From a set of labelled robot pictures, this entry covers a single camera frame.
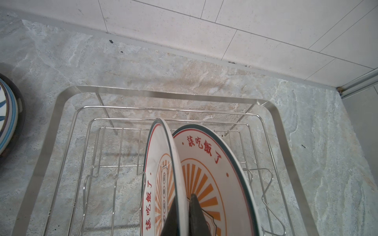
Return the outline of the blue striped white plate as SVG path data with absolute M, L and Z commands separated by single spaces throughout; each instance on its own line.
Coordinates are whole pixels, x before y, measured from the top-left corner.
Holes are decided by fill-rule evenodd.
M 7 90 L 1 83 L 1 135 L 4 132 L 6 121 L 9 116 L 9 100 L 7 95 Z

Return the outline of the strawberry pattern white plate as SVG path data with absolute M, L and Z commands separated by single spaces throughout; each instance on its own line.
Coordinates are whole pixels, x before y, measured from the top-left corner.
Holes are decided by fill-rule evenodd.
M 1 79 L 1 83 L 4 85 L 4 87 L 7 90 L 7 95 L 8 95 L 8 100 L 9 100 L 9 106 L 8 106 L 9 116 L 6 121 L 4 132 L 1 135 L 1 153 L 2 153 L 7 147 L 7 145 L 9 144 L 15 131 L 15 126 L 18 120 L 18 104 L 15 98 L 15 95 L 13 91 L 10 89 L 10 87 L 2 79 Z

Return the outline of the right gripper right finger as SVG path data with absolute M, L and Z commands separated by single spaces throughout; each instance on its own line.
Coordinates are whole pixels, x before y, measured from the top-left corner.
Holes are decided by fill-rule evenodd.
M 211 236 L 202 208 L 195 194 L 191 194 L 189 204 L 190 236 Z

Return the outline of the black rimmed mirror plate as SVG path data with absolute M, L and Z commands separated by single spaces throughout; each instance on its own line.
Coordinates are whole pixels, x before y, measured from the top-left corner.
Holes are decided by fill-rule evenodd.
M 26 120 L 26 105 L 25 100 L 19 90 L 19 88 L 5 75 L 1 74 L 1 79 L 10 87 L 13 91 L 15 98 L 18 104 L 18 120 L 15 126 L 14 134 L 5 148 L 5 150 L 1 154 L 1 165 L 8 159 L 8 156 L 12 153 L 15 149 L 17 142 L 22 134 L 22 130 Z

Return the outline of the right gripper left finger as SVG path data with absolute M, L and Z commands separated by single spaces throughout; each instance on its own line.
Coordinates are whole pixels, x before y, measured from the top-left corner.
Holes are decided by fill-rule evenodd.
M 178 219 L 177 219 L 177 204 L 176 199 L 173 199 L 171 208 L 167 215 L 161 236 L 178 236 Z

